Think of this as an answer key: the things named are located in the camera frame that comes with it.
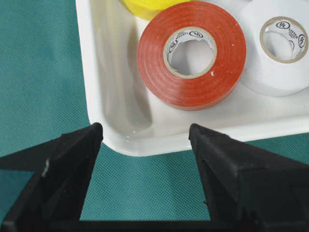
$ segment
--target green fabric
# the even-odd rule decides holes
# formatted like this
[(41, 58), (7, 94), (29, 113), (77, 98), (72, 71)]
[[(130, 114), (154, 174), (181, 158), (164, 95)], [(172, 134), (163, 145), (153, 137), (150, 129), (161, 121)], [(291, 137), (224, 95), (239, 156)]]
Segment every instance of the green fabric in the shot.
[(33, 172), (0, 170), (0, 227)]
[[(0, 0), (0, 156), (89, 125), (75, 2)], [(309, 162), (308, 134), (251, 142)], [(192, 151), (102, 145), (82, 219), (209, 219)]]

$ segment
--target white electrical tape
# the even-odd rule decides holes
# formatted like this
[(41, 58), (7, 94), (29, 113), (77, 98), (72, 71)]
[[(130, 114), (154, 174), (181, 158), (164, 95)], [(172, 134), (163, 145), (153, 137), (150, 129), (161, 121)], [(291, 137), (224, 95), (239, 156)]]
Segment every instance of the white electrical tape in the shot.
[[(244, 85), (270, 96), (287, 96), (309, 87), (307, 1), (252, 0), (238, 21), (247, 43)], [(278, 58), (267, 49), (265, 39), (270, 31), (290, 45), (289, 58)]]

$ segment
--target red electrical tape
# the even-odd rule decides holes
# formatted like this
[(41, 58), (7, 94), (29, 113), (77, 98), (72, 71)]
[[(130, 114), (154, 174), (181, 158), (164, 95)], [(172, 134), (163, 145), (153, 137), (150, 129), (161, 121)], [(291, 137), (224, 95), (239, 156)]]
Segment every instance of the red electrical tape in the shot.
[[(216, 58), (204, 73), (183, 76), (169, 67), (169, 58), (175, 46), (192, 39), (207, 43)], [(222, 8), (199, 1), (158, 14), (143, 32), (137, 57), (150, 91), (183, 110), (201, 110), (223, 101), (238, 83), (245, 59), (246, 42), (237, 21)]]

